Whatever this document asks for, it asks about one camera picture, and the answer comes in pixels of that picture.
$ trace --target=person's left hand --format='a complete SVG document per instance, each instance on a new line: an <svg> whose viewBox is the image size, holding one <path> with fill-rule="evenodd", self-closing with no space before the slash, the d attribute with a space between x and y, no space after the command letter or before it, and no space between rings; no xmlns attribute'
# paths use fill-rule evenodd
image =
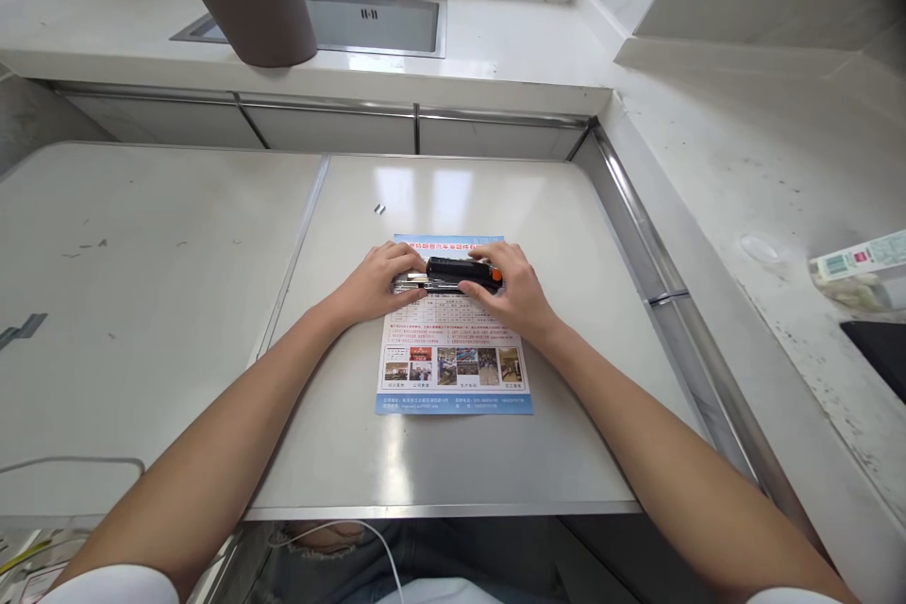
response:
<svg viewBox="0 0 906 604"><path fill-rule="evenodd" d="M425 261L408 243L388 241L369 250L343 285L322 304L342 327L396 311L428 294L421 289L400 294L391 290L394 277L410 269L424 272Z"/></svg>

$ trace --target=table surface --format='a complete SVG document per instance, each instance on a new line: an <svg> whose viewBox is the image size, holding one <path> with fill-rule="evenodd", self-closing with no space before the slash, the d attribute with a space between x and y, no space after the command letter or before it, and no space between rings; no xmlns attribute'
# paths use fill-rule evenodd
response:
<svg viewBox="0 0 906 604"><path fill-rule="evenodd" d="M320 160L67 143L4 179L0 327L48 316L0 351L0 468L153 462L248 365ZM99 517L138 474L0 474L0 524Z"/></svg>
<svg viewBox="0 0 906 604"><path fill-rule="evenodd" d="M590 182L565 163L332 157L274 340L396 233L520 243L564 320L700 431ZM352 328L321 362L249 518L638 511L588 415L527 344L533 415L376 415L381 328Z"/></svg>
<svg viewBox="0 0 906 604"><path fill-rule="evenodd" d="M0 325L49 316L0 352L0 468L153 462L257 355L321 163L64 144L7 177ZM578 168L337 156L323 177L274 340L395 233L503 235L568 323L700 431ZM327 353L248 518L638 510L581 405L529 346L533 415L376 415L381 323ZM0 474L0 525L96 520L137 474L110 461Z"/></svg>

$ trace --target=printed flyer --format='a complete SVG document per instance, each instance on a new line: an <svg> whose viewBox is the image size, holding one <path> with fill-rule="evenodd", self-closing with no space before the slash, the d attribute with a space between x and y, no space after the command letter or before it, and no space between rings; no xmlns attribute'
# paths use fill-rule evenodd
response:
<svg viewBox="0 0 906 604"><path fill-rule="evenodd" d="M502 236L396 234L423 258L468 259ZM532 414L522 338L462 294L431 294L384 317L378 415Z"/></svg>

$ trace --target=sleeve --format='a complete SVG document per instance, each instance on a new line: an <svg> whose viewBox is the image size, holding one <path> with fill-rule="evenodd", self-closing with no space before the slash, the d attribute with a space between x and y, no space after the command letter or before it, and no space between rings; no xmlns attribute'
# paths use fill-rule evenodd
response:
<svg viewBox="0 0 906 604"><path fill-rule="evenodd" d="M798 588L772 588L758 593L747 604L840 604L840 602Z"/></svg>
<svg viewBox="0 0 906 604"><path fill-rule="evenodd" d="M176 588L160 571L117 564L89 571L60 585L41 604L179 604Z"/></svg>

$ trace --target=sink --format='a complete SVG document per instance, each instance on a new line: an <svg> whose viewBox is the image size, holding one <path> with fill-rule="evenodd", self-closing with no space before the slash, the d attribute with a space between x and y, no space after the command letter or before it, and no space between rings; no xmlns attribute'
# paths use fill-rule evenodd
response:
<svg viewBox="0 0 906 604"><path fill-rule="evenodd" d="M306 0L318 48L432 57L446 54L446 0ZM170 40L227 42L206 14Z"/></svg>

